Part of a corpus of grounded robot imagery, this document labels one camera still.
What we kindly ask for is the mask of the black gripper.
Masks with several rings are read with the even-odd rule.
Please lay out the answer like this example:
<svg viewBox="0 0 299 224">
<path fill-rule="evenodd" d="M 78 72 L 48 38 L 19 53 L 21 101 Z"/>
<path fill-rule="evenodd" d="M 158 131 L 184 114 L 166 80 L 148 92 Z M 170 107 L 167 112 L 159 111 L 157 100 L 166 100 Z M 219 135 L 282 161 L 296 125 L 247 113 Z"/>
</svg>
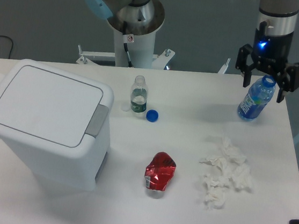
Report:
<svg viewBox="0 0 299 224">
<path fill-rule="evenodd" d="M 276 75 L 279 86 L 277 103 L 281 103 L 286 94 L 299 88 L 299 62 L 288 63 L 288 54 L 293 39 L 293 33 L 283 36 L 264 36 L 256 30 L 253 47 L 249 44 L 242 46 L 237 55 L 235 67 L 243 74 L 243 87 L 251 83 L 252 70 Z M 251 55 L 253 63 L 247 65 L 247 58 Z"/>
</svg>

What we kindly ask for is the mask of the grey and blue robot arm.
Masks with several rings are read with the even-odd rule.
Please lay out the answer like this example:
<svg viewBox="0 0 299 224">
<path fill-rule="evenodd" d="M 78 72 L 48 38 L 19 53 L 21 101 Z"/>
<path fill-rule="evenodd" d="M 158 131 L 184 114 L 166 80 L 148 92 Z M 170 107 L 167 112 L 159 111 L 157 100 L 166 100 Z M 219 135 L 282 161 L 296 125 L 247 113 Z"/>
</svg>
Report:
<svg viewBox="0 0 299 224">
<path fill-rule="evenodd" d="M 84 1 L 96 17 L 112 27 L 117 66 L 154 68 L 155 36 L 165 18 L 159 0 Z M 243 74 L 243 86 L 250 84 L 256 69 L 276 80 L 278 102 L 299 87 L 299 62 L 287 59 L 298 12 L 299 0 L 260 0 L 254 42 L 239 49 L 235 64 Z"/>
</svg>

